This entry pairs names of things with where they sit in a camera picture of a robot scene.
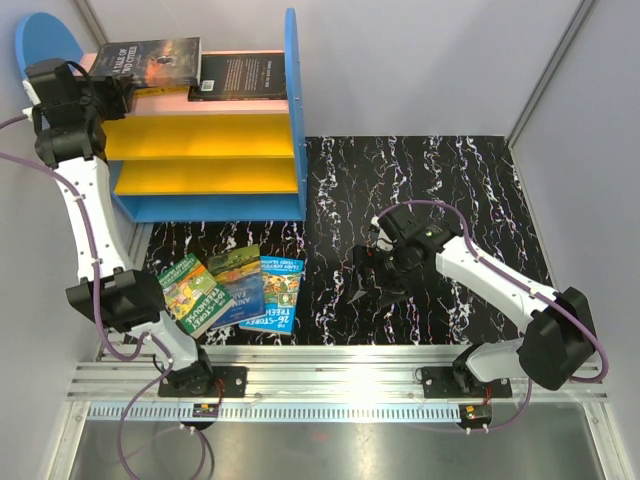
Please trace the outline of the black marble pattern mat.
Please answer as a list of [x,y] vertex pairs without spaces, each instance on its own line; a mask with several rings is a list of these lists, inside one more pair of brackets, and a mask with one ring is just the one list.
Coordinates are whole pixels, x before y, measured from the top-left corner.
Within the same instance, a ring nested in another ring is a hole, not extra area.
[[310,137],[304,222],[158,223],[143,267],[160,273],[193,254],[248,245],[264,255],[301,259],[304,278],[289,335],[213,329],[206,345],[476,344],[516,338],[497,309],[433,269],[416,271],[413,294],[381,306],[353,300],[352,249],[371,240],[371,217],[410,201],[420,219],[464,218],[473,241],[525,276],[549,283],[541,244],[511,152],[499,136]]

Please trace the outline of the dark Three Days To See book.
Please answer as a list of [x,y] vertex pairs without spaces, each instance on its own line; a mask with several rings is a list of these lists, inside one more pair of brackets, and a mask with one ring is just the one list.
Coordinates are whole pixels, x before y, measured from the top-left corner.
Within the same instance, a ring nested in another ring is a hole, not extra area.
[[286,100],[284,54],[204,54],[201,78],[190,102]]

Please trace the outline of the green 104-Storey Treehouse book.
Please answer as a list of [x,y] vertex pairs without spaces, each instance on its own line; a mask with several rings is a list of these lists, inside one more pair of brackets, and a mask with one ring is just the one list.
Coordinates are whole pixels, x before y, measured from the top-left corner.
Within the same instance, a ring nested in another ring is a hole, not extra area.
[[166,269],[158,280],[170,314],[195,339],[235,305],[229,292],[193,253]]

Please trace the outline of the blue 26-Storey Treehouse book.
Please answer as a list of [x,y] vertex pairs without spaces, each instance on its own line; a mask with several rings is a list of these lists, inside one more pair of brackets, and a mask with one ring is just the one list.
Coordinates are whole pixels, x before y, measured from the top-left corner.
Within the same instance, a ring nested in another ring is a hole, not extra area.
[[304,261],[262,256],[266,313],[238,324],[241,330],[290,336],[293,332]]

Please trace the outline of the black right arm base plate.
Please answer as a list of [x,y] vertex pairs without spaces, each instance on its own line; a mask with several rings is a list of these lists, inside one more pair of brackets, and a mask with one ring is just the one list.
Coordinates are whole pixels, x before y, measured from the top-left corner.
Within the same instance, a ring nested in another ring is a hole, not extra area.
[[513,395],[509,380],[481,382],[453,366],[419,367],[416,378],[426,399],[507,399]]

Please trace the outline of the aluminium mounting rail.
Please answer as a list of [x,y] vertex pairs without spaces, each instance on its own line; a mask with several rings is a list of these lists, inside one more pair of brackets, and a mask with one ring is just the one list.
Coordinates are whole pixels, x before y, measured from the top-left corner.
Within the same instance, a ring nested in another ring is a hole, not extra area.
[[[450,363],[454,345],[206,347],[213,364],[245,367],[248,403],[422,403],[418,368]],[[104,354],[76,366],[70,401],[124,401],[158,376],[150,350],[131,363]]]

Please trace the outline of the blue Animal Farm book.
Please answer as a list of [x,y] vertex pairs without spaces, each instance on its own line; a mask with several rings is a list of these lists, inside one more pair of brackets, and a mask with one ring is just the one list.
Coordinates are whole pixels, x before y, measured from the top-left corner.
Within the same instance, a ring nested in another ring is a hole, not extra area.
[[207,269],[234,301],[234,305],[214,322],[213,329],[254,320],[266,313],[258,245],[211,256]]

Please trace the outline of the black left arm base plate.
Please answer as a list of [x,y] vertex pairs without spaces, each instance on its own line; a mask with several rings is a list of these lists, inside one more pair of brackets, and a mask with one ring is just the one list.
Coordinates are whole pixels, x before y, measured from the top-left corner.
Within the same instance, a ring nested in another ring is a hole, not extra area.
[[166,398],[207,398],[217,397],[218,389],[221,389],[224,398],[242,399],[245,397],[248,373],[247,367],[214,365],[214,379],[207,380],[202,387],[179,389],[171,383],[162,382],[158,387],[158,395]]

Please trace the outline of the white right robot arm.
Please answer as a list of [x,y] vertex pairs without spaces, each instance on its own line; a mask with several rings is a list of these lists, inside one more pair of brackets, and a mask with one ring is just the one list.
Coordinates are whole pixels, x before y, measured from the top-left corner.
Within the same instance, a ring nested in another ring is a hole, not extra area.
[[465,397],[499,380],[526,378],[557,391],[577,380],[577,371],[603,353],[586,296],[534,281],[484,252],[470,237],[465,219],[456,224],[420,219],[412,201],[384,210],[370,221],[375,240],[352,249],[349,300],[372,296],[381,307],[425,289],[438,274],[472,291],[501,312],[521,337],[466,348],[444,373]]

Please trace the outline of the dark Tale Of Two Cities book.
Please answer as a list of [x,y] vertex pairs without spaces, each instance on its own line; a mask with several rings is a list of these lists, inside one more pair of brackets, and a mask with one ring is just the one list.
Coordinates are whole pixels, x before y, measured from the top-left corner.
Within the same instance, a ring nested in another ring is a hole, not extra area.
[[197,86],[201,55],[200,37],[105,43],[89,75],[131,76],[138,88]]

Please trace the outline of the blue treehouse paperback book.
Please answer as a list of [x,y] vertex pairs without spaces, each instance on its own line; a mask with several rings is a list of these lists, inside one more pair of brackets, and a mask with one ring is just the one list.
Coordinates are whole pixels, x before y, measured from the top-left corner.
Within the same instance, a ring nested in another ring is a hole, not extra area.
[[162,96],[171,94],[187,94],[190,90],[189,86],[165,86],[165,87],[145,87],[136,89],[134,96],[148,97],[148,96]]

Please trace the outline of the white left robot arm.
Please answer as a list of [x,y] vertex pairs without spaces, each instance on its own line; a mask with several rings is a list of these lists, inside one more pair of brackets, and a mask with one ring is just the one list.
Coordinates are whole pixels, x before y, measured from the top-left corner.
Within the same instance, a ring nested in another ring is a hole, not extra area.
[[164,356],[167,386],[203,397],[216,375],[204,350],[166,311],[159,281],[134,267],[121,241],[111,200],[105,121],[132,108],[131,76],[92,78],[78,63],[52,58],[26,67],[39,167],[63,196],[77,249],[78,283],[69,304],[101,335],[112,329]]

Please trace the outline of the colourful wooden bookshelf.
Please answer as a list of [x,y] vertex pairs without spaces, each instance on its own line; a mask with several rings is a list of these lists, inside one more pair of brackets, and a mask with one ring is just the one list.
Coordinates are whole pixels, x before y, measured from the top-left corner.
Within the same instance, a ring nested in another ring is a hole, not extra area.
[[[27,66],[52,58],[74,61],[89,74],[99,49],[84,52],[48,13],[27,16],[16,35],[23,79]],[[201,59],[278,52],[285,59],[286,100],[133,96],[130,113],[105,121],[114,210],[139,223],[303,220],[307,157],[295,12],[286,12],[280,50],[202,48]]]

